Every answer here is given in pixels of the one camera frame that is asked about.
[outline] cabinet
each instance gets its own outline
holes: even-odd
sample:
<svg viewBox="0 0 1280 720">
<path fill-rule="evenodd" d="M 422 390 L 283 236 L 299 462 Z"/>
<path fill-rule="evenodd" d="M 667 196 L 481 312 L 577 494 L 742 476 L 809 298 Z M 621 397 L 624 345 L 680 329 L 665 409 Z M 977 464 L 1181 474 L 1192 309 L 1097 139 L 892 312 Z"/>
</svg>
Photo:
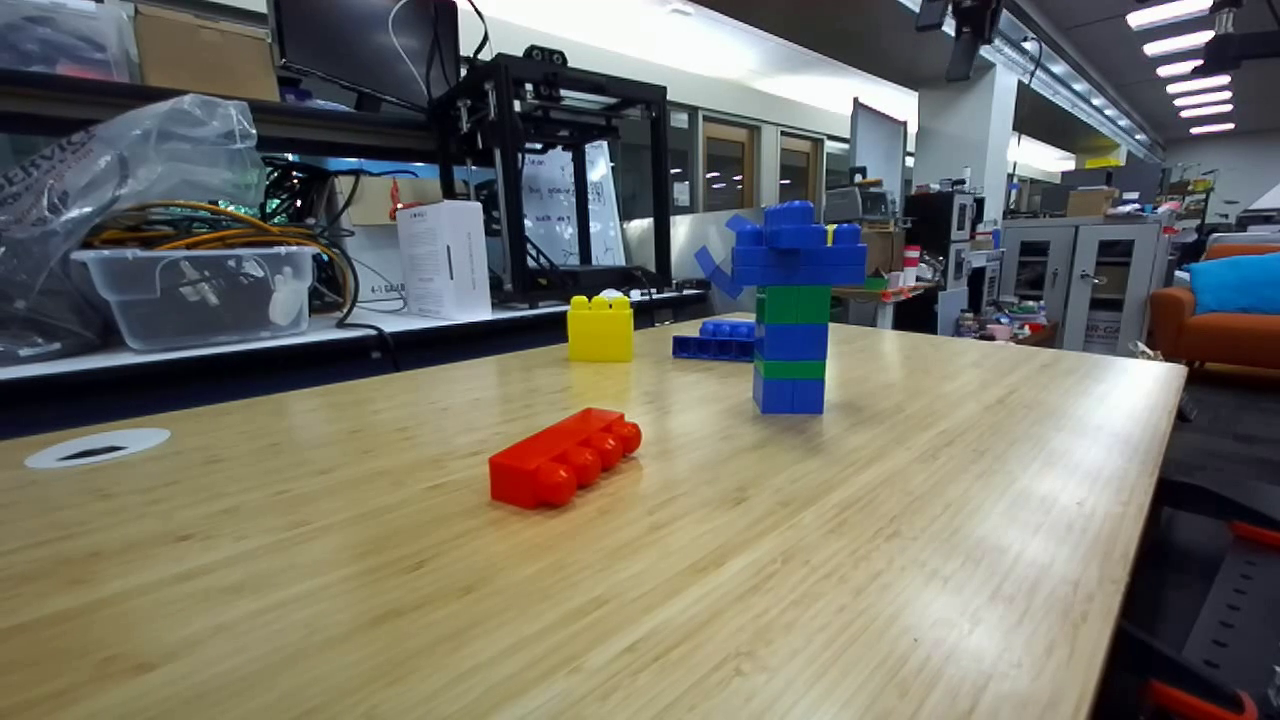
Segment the cabinet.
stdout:
<svg viewBox="0 0 1280 720">
<path fill-rule="evenodd" d="M 1147 299 L 1164 287 L 1164 219 L 1010 220 L 1000 295 L 1042 300 L 1062 350 L 1126 354 L 1147 334 Z"/>
</svg>

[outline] blue block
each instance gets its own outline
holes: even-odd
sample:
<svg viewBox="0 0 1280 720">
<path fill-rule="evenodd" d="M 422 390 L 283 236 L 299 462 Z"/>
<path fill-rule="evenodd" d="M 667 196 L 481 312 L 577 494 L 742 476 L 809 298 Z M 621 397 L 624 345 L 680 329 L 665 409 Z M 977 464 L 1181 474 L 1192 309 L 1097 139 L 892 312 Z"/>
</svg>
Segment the blue block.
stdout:
<svg viewBox="0 0 1280 720">
<path fill-rule="evenodd" d="M 730 363 L 755 361 L 755 341 L 731 337 L 675 336 L 671 338 L 671 356 L 690 360 L 724 360 Z"/>
<path fill-rule="evenodd" d="M 759 370 L 753 373 L 751 398 L 762 415 L 790 415 L 792 404 L 792 383 L 795 380 L 765 379 Z"/>
<path fill-rule="evenodd" d="M 813 202 L 795 200 L 764 209 L 764 228 L 785 228 L 813 224 Z"/>
<path fill-rule="evenodd" d="M 826 225 L 787 225 L 764 229 L 764 245 L 780 249 L 827 247 Z"/>
<path fill-rule="evenodd" d="M 778 250 L 774 247 L 735 247 L 733 268 L 758 268 L 782 265 L 799 268 L 804 265 L 865 265 L 865 245 L 842 245 L 805 247 L 800 250 Z"/>
<path fill-rule="evenodd" d="M 859 245 L 863 242 L 863 227 L 846 224 L 836 225 L 836 232 L 831 236 L 831 243 L 836 246 L 842 245 Z M 867 261 L 867 256 L 863 256 L 863 261 Z"/>
<path fill-rule="evenodd" d="M 863 265 L 733 266 L 733 282 L 769 287 L 778 284 L 861 284 L 867 278 Z"/>
<path fill-rule="evenodd" d="M 755 247 L 764 245 L 764 228 L 748 225 L 733 236 L 735 247 Z"/>
<path fill-rule="evenodd" d="M 827 340 L 827 323 L 755 324 L 755 352 L 764 360 L 826 360 Z"/>
<path fill-rule="evenodd" d="M 827 380 L 791 380 L 791 411 L 796 415 L 822 415 Z"/>
<path fill-rule="evenodd" d="M 699 328 L 701 337 L 722 337 L 731 340 L 755 340 L 755 322 L 753 320 L 707 320 Z"/>
</svg>

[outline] plastic bag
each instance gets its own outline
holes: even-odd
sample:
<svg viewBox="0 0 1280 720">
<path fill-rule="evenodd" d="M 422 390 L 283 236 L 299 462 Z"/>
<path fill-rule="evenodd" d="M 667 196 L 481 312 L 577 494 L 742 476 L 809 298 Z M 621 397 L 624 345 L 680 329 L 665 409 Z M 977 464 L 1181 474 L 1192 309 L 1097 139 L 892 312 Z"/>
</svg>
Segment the plastic bag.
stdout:
<svg viewBox="0 0 1280 720">
<path fill-rule="evenodd" d="M 248 105 L 184 95 L 0 170 L 0 365 L 99 347 L 109 325 L 70 251 L 108 215 L 142 202 L 256 205 L 265 178 L 256 143 Z"/>
</svg>

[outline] ceiling light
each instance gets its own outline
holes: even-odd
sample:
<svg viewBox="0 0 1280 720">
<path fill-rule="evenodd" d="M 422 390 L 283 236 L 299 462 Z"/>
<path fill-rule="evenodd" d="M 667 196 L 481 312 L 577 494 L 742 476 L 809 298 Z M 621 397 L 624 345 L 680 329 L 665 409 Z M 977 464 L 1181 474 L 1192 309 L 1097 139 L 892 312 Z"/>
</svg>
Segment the ceiling light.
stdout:
<svg viewBox="0 0 1280 720">
<path fill-rule="evenodd" d="M 1192 105 L 1206 105 L 1208 102 L 1225 102 L 1233 97 L 1230 90 L 1219 90 L 1215 92 L 1206 92 L 1203 95 L 1183 95 L 1181 97 L 1174 97 L 1174 105 L 1179 108 L 1190 108 Z"/>
<path fill-rule="evenodd" d="M 1231 76 L 1198 77 L 1196 79 L 1171 82 L 1167 86 L 1165 86 L 1165 90 L 1170 95 L 1181 95 L 1184 92 L 1198 92 L 1201 90 L 1212 90 L 1215 87 L 1222 87 L 1224 85 L 1231 85 Z"/>
<path fill-rule="evenodd" d="M 1211 132 L 1226 132 L 1229 129 L 1235 129 L 1235 123 L 1222 123 L 1217 126 L 1201 126 L 1198 128 L 1192 128 L 1192 135 L 1206 135 Z"/>
<path fill-rule="evenodd" d="M 1147 29 L 1207 15 L 1212 6 L 1213 0 L 1176 0 L 1176 3 L 1165 3 L 1155 8 L 1134 10 L 1125 15 L 1124 19 L 1133 29 Z"/>
<path fill-rule="evenodd" d="M 1221 115 L 1222 113 L 1230 113 L 1235 109 L 1235 105 L 1230 102 L 1222 105 L 1201 105 L 1199 108 L 1188 108 L 1181 113 L 1178 113 L 1180 118 L 1203 118 L 1204 115 Z"/>
<path fill-rule="evenodd" d="M 1189 35 L 1166 37 L 1165 40 L 1157 40 L 1143 45 L 1142 51 L 1146 53 L 1148 58 L 1172 55 L 1174 53 L 1181 53 L 1183 50 L 1203 47 L 1206 42 L 1213 40 L 1215 35 L 1217 33 L 1211 29 L 1202 29 L 1201 32 L 1193 32 Z"/>
<path fill-rule="evenodd" d="M 1167 65 L 1160 65 L 1156 68 L 1156 74 L 1160 77 L 1180 77 L 1189 76 L 1192 70 L 1204 64 L 1204 60 L 1183 60 L 1181 63 L 1169 63 Z"/>
</svg>

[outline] red toy brick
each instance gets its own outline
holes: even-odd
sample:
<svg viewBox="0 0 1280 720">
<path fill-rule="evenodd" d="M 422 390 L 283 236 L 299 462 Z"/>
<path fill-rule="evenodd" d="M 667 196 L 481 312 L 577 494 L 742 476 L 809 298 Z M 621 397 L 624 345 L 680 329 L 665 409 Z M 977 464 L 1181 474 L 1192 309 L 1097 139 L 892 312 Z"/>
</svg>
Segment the red toy brick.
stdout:
<svg viewBox="0 0 1280 720">
<path fill-rule="evenodd" d="M 640 425 L 588 407 L 489 459 L 489 496 L 525 510 L 561 507 L 640 447 Z"/>
</svg>

